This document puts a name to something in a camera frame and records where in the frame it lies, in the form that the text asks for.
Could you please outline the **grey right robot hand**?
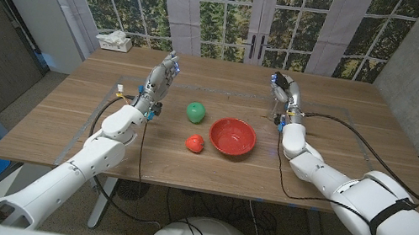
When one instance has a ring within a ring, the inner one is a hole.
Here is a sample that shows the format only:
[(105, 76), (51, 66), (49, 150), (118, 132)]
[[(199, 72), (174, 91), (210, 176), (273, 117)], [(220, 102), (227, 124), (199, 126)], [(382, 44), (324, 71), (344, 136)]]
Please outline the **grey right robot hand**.
[(271, 76), (271, 91), (279, 103), (284, 105), (284, 112), (291, 123), (301, 124), (303, 116), (300, 86), (289, 75), (275, 72)]

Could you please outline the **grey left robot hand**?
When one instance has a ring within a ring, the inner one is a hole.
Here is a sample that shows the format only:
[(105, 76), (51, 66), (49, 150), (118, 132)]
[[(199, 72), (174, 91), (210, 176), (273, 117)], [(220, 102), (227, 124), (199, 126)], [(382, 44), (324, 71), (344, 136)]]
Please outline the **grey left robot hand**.
[(155, 66), (146, 78), (138, 95), (131, 105), (138, 109), (144, 116), (150, 114), (154, 107), (167, 95), (174, 78), (179, 74), (179, 57), (171, 51), (165, 59)]

